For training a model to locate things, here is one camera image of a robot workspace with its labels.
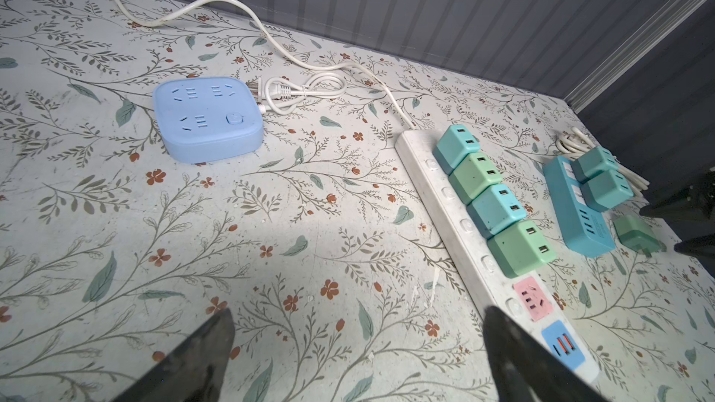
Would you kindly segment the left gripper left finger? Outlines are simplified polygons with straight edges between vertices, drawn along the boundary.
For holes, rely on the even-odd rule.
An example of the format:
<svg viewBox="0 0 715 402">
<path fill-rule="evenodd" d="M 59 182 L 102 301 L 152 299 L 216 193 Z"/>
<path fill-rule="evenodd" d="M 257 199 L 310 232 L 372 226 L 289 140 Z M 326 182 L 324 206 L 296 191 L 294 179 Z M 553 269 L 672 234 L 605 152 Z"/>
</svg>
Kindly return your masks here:
<svg viewBox="0 0 715 402">
<path fill-rule="evenodd" d="M 232 313 L 214 314 L 117 401 L 217 401 L 235 328 Z"/>
</svg>

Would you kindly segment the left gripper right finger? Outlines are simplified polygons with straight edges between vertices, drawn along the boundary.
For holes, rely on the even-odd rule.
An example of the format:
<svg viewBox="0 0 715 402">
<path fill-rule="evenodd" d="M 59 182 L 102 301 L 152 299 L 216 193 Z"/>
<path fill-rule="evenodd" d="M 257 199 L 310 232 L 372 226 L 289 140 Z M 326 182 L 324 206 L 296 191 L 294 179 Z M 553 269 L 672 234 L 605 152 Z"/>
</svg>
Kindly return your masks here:
<svg viewBox="0 0 715 402">
<path fill-rule="evenodd" d="M 483 338 L 501 401 L 604 400 L 496 306 L 484 311 Z"/>
</svg>

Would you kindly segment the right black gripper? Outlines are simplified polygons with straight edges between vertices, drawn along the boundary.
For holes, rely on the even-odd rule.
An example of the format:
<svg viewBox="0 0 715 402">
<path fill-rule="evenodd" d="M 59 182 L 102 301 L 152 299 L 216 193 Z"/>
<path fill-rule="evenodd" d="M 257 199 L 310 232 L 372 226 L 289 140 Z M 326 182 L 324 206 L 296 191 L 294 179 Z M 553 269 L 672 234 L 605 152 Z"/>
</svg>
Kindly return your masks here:
<svg viewBox="0 0 715 402">
<path fill-rule="evenodd" d="M 681 238 L 674 250 L 699 260 L 714 277 L 714 170 L 649 203 L 640 216 L 664 220 Z"/>
</svg>

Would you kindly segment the teal charger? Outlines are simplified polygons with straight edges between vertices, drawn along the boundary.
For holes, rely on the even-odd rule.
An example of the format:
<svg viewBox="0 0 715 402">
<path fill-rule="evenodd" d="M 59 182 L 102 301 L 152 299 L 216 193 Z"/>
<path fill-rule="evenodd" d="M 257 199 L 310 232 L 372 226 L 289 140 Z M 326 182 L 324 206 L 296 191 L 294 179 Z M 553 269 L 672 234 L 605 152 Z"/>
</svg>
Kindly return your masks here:
<svg viewBox="0 0 715 402">
<path fill-rule="evenodd" d="M 614 230 L 620 243 L 633 251 L 650 257 L 653 253 L 666 250 L 654 231 L 644 219 L 634 215 L 623 215 L 614 219 Z"/>
<path fill-rule="evenodd" d="M 587 205 L 598 212 L 605 212 L 634 197 L 629 181 L 619 172 L 607 170 L 581 185 Z"/>
<path fill-rule="evenodd" d="M 527 211 L 506 184 L 486 188 L 467 205 L 467 213 L 486 239 L 527 217 Z"/>
<path fill-rule="evenodd" d="M 470 130 L 463 125 L 452 125 L 441 136 L 432 154 L 442 171 L 450 175 L 469 154 L 476 152 L 480 152 L 480 143 Z"/>
<path fill-rule="evenodd" d="M 583 184 L 606 171 L 618 171 L 618 163 L 607 149 L 597 146 L 572 162 L 576 179 Z"/>
</svg>

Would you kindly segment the white multicolour power strip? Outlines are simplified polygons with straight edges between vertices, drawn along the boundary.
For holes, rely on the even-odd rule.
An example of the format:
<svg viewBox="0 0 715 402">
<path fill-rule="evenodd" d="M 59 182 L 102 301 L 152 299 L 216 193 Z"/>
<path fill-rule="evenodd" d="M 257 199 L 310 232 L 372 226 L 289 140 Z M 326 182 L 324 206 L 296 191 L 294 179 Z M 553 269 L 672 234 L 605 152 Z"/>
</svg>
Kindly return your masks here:
<svg viewBox="0 0 715 402">
<path fill-rule="evenodd" d="M 515 278 L 504 274 L 487 240 L 467 214 L 467 206 L 433 156 L 437 142 L 435 131 L 407 130 L 398 137 L 396 150 L 480 315 L 486 316 L 490 306 L 503 310 L 551 355 L 592 385 L 600 369 L 587 344 L 536 272 Z"/>
</svg>

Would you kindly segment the teal usb power strip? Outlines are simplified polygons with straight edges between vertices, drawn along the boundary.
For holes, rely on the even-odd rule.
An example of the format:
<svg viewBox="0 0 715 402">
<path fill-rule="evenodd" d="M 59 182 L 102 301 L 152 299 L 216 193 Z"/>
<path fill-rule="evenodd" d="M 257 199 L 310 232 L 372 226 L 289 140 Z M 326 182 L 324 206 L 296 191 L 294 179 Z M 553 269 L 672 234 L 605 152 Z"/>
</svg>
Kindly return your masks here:
<svg viewBox="0 0 715 402">
<path fill-rule="evenodd" d="M 572 162 L 556 156 L 543 171 L 565 245 L 588 258 L 613 251 L 616 244 L 605 219 L 587 205 Z"/>
</svg>

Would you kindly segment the green charger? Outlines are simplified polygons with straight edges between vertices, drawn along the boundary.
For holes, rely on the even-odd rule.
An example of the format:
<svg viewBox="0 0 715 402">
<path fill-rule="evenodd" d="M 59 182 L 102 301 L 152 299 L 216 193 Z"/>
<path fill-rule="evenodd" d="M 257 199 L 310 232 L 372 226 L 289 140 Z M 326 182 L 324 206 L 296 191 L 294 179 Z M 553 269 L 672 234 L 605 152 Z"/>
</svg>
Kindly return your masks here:
<svg viewBox="0 0 715 402">
<path fill-rule="evenodd" d="M 512 224 L 487 241 L 503 274 L 521 277 L 557 259 L 541 229 L 531 220 Z"/>
<path fill-rule="evenodd" d="M 488 187 L 500 184 L 503 177 L 486 154 L 472 153 L 463 159 L 448 180 L 459 199 L 468 205 Z"/>
</svg>

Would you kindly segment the blue square socket cube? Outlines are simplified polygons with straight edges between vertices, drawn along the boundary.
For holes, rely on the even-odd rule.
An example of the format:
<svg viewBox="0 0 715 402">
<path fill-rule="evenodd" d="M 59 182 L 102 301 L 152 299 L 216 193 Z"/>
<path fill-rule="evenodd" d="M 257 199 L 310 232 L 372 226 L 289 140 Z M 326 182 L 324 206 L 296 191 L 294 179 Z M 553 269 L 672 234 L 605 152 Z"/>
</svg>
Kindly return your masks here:
<svg viewBox="0 0 715 402">
<path fill-rule="evenodd" d="M 232 77 L 184 78 L 157 86 L 156 122 L 169 155 L 209 163 L 260 148 L 264 119 L 247 85 Z"/>
</svg>

